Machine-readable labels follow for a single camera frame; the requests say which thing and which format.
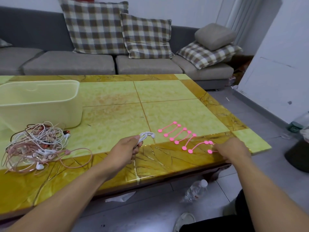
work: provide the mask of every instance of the person's left hand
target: person's left hand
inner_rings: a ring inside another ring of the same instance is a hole
[[[127,164],[133,162],[136,154],[139,152],[139,148],[143,144],[143,142],[137,144],[139,139],[139,135],[122,138],[111,149],[102,161],[102,164],[110,169],[109,179],[113,178]]]

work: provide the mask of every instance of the forearm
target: forearm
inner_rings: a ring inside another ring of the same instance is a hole
[[[256,232],[308,231],[309,216],[251,159],[233,163]]]
[[[71,231],[97,189],[108,179],[103,163],[90,168],[55,195],[35,207],[8,231]]]

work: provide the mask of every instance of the wall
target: wall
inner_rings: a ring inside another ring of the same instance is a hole
[[[263,0],[260,10],[240,46],[246,55],[255,55],[270,25],[282,5],[282,0]]]
[[[120,2],[124,0],[96,0]],[[173,25],[203,27],[227,21],[234,0],[127,0],[129,13],[144,18],[172,19]],[[0,0],[0,6],[61,12],[58,0]]]
[[[238,91],[290,123],[309,110],[309,0],[283,0]]]

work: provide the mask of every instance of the sofa backrest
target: sofa backrest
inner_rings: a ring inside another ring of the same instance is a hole
[[[45,51],[74,49],[63,13],[0,6],[0,38],[15,47]],[[194,41],[198,28],[172,26],[173,53]]]

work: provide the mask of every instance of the sofa base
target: sofa base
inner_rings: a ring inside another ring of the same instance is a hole
[[[202,87],[204,90],[209,89],[224,89],[224,87],[229,82],[229,79],[220,79],[220,80],[195,80],[196,84]]]

